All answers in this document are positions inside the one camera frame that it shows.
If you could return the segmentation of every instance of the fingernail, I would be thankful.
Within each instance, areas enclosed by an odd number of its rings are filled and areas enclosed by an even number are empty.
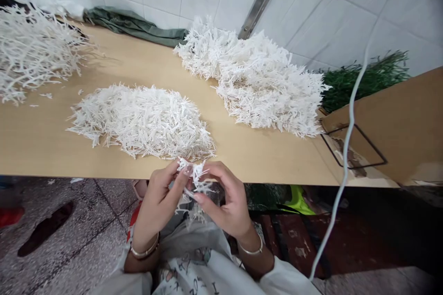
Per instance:
[[[187,177],[190,177],[192,174],[192,170],[194,169],[194,165],[193,164],[188,164],[185,167],[185,170],[183,171],[183,174],[185,174]]]

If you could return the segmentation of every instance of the hand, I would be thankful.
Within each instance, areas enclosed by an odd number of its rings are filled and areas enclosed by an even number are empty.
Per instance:
[[[172,218],[183,195],[183,188],[192,174],[192,164],[189,164],[177,175],[174,186],[169,184],[174,180],[179,167],[178,159],[166,168],[156,170],[149,180],[148,190],[144,196],[137,221],[134,226],[132,246],[135,251],[148,250],[157,233],[161,231]]]
[[[194,199],[212,220],[225,232],[242,242],[251,234],[252,221],[249,217],[244,184],[222,162],[208,162],[204,165],[204,178],[214,178],[225,189],[226,204],[218,207],[202,193],[194,193]]]

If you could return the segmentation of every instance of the metal bracket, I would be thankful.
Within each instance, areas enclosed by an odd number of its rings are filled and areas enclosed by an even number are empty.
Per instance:
[[[340,161],[338,161],[334,151],[332,151],[331,146],[328,144],[328,142],[326,141],[326,139],[324,138],[324,135],[328,135],[329,137],[331,137],[330,134],[335,133],[336,131],[340,131],[343,129],[346,129],[349,127],[349,124],[346,124],[340,128],[337,128],[333,131],[329,131],[327,133],[324,134],[320,134],[320,136],[323,138],[324,143],[326,144],[326,146],[328,147],[329,151],[331,152],[332,156],[334,157],[335,161],[337,162],[337,164],[340,167],[343,167],[343,165],[340,163]],[[354,166],[354,167],[348,167],[348,169],[350,170],[354,170],[354,169],[359,169],[359,168],[366,168],[366,167],[374,167],[374,166],[380,166],[380,165],[385,165],[388,163],[388,161],[386,160],[386,158],[384,157],[384,155],[380,152],[380,150],[374,145],[374,143],[369,139],[368,136],[366,136],[366,134],[363,132],[363,130],[360,129],[360,127],[357,124],[354,124],[354,128],[357,129],[357,131],[363,136],[363,138],[369,143],[369,145],[371,146],[371,148],[378,154],[378,156],[380,157],[380,159],[382,161],[378,162],[378,163],[373,163],[373,164],[369,164],[369,165],[364,165],[364,166]]]
[[[249,38],[268,2],[269,0],[254,0],[251,10],[246,17],[246,21],[241,27],[240,33],[238,35],[239,39]]]

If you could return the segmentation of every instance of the dark cloth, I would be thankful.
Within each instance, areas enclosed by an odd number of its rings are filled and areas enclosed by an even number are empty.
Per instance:
[[[154,23],[128,10],[98,6],[84,11],[85,22],[108,28],[118,34],[127,34],[157,44],[176,47],[185,44],[186,29],[160,29]]]

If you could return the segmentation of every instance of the floor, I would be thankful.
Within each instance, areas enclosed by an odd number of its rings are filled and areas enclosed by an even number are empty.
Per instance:
[[[89,294],[113,270],[137,199],[129,180],[27,178],[2,190],[0,205],[20,201],[25,215],[0,230],[0,294]],[[70,200],[69,220],[42,246],[19,258],[35,226]],[[433,278],[416,267],[314,280],[323,295],[426,294]]]

